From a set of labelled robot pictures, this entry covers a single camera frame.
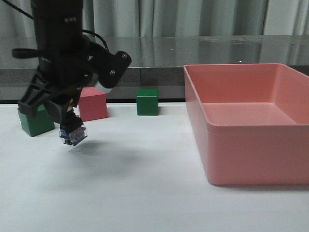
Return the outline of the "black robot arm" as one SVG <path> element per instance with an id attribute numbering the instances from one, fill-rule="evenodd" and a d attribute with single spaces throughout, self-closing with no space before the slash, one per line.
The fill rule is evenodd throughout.
<path id="1" fill-rule="evenodd" d="M 83 1 L 33 0 L 37 49 L 16 49 L 17 58 L 38 58 L 39 65 L 19 100 L 20 112 L 35 116 L 40 105 L 62 128 L 73 131 L 83 122 L 73 109 L 92 77 L 90 40 L 82 32 Z"/>

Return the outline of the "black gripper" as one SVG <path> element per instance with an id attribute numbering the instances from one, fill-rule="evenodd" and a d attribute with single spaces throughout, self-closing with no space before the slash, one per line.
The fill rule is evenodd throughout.
<path id="1" fill-rule="evenodd" d="M 60 127 L 80 127 L 81 119 L 73 108 L 92 77 L 88 63 L 90 43 L 86 35 L 37 36 L 39 66 L 18 102 L 20 112 L 35 116 L 43 104 Z"/>

